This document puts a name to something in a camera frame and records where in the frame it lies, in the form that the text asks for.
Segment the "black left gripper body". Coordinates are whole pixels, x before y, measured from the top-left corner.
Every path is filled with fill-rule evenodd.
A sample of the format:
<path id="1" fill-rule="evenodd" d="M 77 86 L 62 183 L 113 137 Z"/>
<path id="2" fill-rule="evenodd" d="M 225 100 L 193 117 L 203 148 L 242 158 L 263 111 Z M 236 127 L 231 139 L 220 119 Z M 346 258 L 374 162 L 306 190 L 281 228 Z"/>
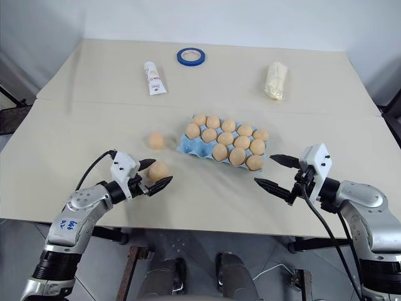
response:
<path id="1" fill-rule="evenodd" d="M 147 195 L 150 192 L 149 188 L 142 183 L 142 177 L 138 174 L 128 180 L 128 188 L 132 198 L 136 198 L 140 195 Z"/>

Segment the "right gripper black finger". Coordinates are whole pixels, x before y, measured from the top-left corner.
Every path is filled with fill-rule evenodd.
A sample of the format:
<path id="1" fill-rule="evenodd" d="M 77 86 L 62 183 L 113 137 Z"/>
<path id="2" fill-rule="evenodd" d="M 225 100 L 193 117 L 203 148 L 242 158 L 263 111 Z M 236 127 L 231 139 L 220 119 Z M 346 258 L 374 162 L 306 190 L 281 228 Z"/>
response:
<path id="1" fill-rule="evenodd" d="M 272 194 L 280 199 L 287 201 L 290 191 L 280 187 L 277 183 L 267 179 L 254 178 L 254 181 L 269 194 Z"/>
<path id="2" fill-rule="evenodd" d="M 288 156 L 288 155 L 284 155 L 284 154 L 275 154 L 275 155 L 271 155 L 269 158 L 282 166 L 285 166 L 288 168 L 301 169 L 299 159 L 296 157 L 292 157 L 292 156 Z"/>

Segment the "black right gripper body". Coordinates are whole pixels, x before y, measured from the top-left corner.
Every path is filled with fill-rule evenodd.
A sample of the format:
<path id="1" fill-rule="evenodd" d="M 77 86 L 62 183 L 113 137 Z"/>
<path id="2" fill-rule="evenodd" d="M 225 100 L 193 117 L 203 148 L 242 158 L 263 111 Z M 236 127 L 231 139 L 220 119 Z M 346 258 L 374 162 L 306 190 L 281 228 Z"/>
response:
<path id="1" fill-rule="evenodd" d="M 315 169 L 307 167 L 305 171 L 299 169 L 296 173 L 294 186 L 286 198 L 286 202 L 292 206 L 297 197 L 305 199 L 305 195 L 310 198 L 311 192 L 315 186 Z"/>

